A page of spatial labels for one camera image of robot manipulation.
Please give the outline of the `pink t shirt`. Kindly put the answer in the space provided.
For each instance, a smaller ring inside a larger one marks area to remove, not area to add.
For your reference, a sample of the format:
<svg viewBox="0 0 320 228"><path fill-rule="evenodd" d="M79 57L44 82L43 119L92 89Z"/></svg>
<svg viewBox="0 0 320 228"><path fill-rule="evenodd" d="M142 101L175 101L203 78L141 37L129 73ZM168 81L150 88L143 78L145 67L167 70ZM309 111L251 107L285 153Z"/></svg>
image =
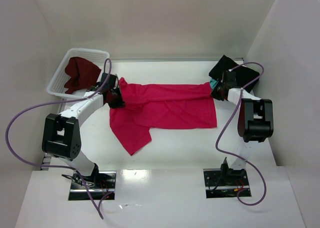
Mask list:
<svg viewBox="0 0 320 228"><path fill-rule="evenodd" d="M134 155L152 141L151 128L210 129L218 126L209 82L134 84L119 80L123 108L112 108L109 126L123 148Z"/></svg>

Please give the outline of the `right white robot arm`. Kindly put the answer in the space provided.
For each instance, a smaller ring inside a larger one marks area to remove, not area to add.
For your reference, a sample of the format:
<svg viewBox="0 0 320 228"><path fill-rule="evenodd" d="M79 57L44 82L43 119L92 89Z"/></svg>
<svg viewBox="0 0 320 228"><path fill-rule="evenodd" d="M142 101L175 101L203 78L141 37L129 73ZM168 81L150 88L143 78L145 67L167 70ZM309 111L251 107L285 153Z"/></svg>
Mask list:
<svg viewBox="0 0 320 228"><path fill-rule="evenodd" d="M219 152L234 157L231 166L228 165L227 159L224 159L220 167L220 181L225 185L231 185L236 180L244 178L246 163L252 151L271 137L274 131L272 101L251 95L242 85L237 84L236 77L235 71L225 71L215 89L219 100L226 100L236 105L215 143L215 148ZM219 141L237 111L239 112L237 133L241 140L237 142L235 151L228 152L219 148Z"/></svg>

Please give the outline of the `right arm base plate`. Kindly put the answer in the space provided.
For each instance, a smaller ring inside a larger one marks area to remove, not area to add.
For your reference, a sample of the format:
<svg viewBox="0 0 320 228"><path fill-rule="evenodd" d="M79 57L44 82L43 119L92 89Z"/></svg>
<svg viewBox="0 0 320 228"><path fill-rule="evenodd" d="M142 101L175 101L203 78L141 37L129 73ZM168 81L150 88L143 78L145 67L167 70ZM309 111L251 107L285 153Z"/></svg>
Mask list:
<svg viewBox="0 0 320 228"><path fill-rule="evenodd" d="M207 199L251 197L249 180L245 169L227 170L222 174L220 169L204 169L204 185Z"/></svg>

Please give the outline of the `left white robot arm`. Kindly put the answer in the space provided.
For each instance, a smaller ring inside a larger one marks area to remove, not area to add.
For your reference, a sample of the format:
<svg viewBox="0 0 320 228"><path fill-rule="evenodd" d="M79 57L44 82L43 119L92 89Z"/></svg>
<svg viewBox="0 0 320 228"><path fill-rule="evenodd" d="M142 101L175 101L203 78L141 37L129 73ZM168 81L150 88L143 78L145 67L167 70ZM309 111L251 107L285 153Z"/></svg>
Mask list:
<svg viewBox="0 0 320 228"><path fill-rule="evenodd" d="M85 93L85 98L59 114L49 114L45 119L42 150L56 157L76 170L72 180L80 183L85 180L90 187L96 187L108 176L99 173L96 163L89 160L81 151L82 124L106 103L110 108L124 106L118 87L118 77L103 73L101 82Z"/></svg>

